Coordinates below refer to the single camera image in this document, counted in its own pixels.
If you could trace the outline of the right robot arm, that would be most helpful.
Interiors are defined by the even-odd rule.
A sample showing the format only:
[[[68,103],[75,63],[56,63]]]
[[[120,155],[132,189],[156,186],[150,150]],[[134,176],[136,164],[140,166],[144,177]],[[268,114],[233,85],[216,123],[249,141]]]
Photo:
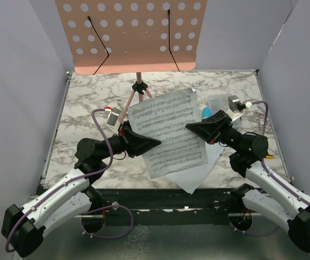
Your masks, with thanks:
[[[262,194],[243,185],[233,191],[231,208],[237,212],[250,209],[263,215],[286,231],[300,250],[310,253],[310,196],[265,165],[267,137],[240,133],[222,110],[201,122],[188,123],[186,128],[210,145],[220,142],[232,148],[235,152],[229,159],[233,171],[265,191]]]

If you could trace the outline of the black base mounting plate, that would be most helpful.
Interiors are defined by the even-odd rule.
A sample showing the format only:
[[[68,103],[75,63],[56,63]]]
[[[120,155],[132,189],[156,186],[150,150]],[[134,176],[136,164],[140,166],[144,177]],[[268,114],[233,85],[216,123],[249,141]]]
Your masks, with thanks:
[[[81,216],[85,227],[229,225],[249,229],[261,215],[246,209],[231,188],[199,188],[193,194],[181,189],[100,189],[92,209],[107,209]]]

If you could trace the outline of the white paper sheet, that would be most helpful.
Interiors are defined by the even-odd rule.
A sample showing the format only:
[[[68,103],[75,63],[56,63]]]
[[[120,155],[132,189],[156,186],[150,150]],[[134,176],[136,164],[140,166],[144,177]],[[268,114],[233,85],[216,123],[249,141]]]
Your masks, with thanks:
[[[208,161],[206,164],[178,172],[168,173],[166,174],[166,177],[185,192],[193,194],[210,173],[224,149],[225,148],[219,144],[206,144],[208,155]]]

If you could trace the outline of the clear plastic compartment box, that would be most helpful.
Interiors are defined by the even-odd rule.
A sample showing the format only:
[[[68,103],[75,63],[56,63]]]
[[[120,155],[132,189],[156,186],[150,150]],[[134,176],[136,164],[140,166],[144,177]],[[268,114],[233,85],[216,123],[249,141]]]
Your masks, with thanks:
[[[222,110],[226,113],[228,110],[228,97],[232,96],[230,94],[223,94],[223,95],[210,95],[207,98],[208,107],[212,111],[212,115],[216,114],[218,111]],[[232,122],[233,124],[237,125],[242,121],[242,117],[237,119],[236,121]]]

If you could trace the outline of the pink folding music stand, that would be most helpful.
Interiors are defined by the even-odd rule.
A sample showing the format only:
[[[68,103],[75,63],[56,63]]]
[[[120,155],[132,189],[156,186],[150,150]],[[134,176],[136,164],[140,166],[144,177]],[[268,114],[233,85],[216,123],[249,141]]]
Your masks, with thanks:
[[[192,70],[206,1],[56,1],[82,75]]]

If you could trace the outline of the blue plastic recorder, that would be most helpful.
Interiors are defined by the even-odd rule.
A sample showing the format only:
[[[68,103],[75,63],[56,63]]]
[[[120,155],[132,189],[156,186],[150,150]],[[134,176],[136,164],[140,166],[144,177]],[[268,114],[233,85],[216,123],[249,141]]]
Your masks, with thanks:
[[[212,111],[209,107],[205,107],[202,110],[202,119],[207,119],[212,116]]]

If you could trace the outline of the printed sheet music page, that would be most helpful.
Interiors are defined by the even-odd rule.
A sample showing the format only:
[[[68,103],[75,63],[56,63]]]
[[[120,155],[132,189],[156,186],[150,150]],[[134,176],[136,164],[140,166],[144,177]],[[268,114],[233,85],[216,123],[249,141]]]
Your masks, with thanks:
[[[161,144],[143,155],[151,179],[207,163],[206,145],[187,124],[200,122],[197,92],[173,91],[129,107],[132,130]]]

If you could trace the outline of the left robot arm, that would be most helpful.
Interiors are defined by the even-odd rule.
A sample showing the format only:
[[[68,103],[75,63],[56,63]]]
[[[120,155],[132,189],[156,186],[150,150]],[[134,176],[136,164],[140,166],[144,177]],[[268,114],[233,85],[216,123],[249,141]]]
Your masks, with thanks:
[[[6,209],[1,228],[6,252],[27,257],[38,249],[46,235],[70,218],[104,210],[101,195],[92,184],[111,166],[113,156],[126,152],[137,157],[160,144],[157,139],[135,133],[127,121],[109,138],[80,140],[75,153],[78,161],[69,173],[36,199]]]

